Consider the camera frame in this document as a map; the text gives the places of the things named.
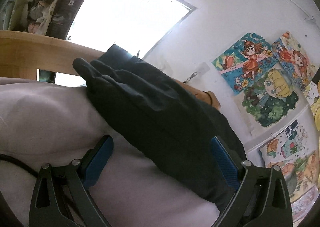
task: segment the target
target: black cable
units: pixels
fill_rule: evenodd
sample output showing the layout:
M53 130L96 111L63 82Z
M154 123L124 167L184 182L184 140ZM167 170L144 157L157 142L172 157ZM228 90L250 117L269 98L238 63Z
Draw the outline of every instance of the black cable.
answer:
M16 159L16 158L11 157L9 155L0 153L0 160L14 164L14 165L22 168L23 170L27 171L29 174L33 175L34 177L38 178L39 173L37 171L33 170L30 166L28 166L25 163L23 163L22 161L20 161L19 159ZM71 199L67 195L63 194L63 196L64 196L67 204L74 210L74 212L80 217L80 219L82 219L81 214L80 214L78 208L76 207L76 205L74 204L74 202L71 201Z
M14 164L14 165L22 168L23 170L27 171L29 174L33 175L34 177L36 177L36 178L38 177L37 171L33 170L30 166L26 165L25 163L23 163L19 159L16 159L16 158L11 157L6 154L0 154L0 160Z

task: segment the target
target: gray cloth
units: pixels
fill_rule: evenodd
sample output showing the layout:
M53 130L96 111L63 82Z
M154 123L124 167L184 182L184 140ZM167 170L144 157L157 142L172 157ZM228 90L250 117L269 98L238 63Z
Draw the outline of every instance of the gray cloth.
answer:
M207 202L163 174L143 153L115 132L86 97L85 87L0 78L0 153L33 169L81 158L104 134L114 153L90 193L113 227L209 227L219 215ZM0 161L0 190L28 226L35 179Z

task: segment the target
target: white wall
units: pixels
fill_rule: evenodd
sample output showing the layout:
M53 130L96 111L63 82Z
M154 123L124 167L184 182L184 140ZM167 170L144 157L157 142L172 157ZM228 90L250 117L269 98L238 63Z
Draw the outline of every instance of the white wall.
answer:
M146 57L146 61L160 67L165 59L172 77L185 80L201 62L211 70L192 86L213 91L221 103L221 112L243 143L252 141L245 123L232 100L232 90L215 70L214 60L247 32L254 32L273 43L285 31L290 31L320 63L320 30L304 19L314 16L320 24L320 12L313 0L184 0L195 10ZM283 118L285 127L293 118Z

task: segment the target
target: bright window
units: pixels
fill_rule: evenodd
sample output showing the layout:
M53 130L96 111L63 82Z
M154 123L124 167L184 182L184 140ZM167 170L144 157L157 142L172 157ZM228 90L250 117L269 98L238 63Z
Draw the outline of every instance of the bright window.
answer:
M115 43L143 58L190 10L177 0L84 0L67 38L103 52Z

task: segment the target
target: anime drawing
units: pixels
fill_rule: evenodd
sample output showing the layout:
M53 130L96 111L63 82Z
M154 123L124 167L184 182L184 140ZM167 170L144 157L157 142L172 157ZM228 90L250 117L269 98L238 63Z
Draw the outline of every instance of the anime drawing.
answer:
M254 84L277 62L266 40L257 34L247 33L212 64L237 95Z
M263 127L268 127L296 107L298 95L286 73L280 69L267 71L251 87L244 90L242 106Z
M249 59L249 61L243 64L242 78L251 78L251 80L254 80L255 74L259 68L257 59L263 58L266 54L266 50L268 50L268 46L262 47L261 43L254 43L247 40L244 41L244 51L242 52L242 55Z
M284 70L292 75L293 82L304 91L315 75L315 66L305 50L289 32L272 44L272 50Z

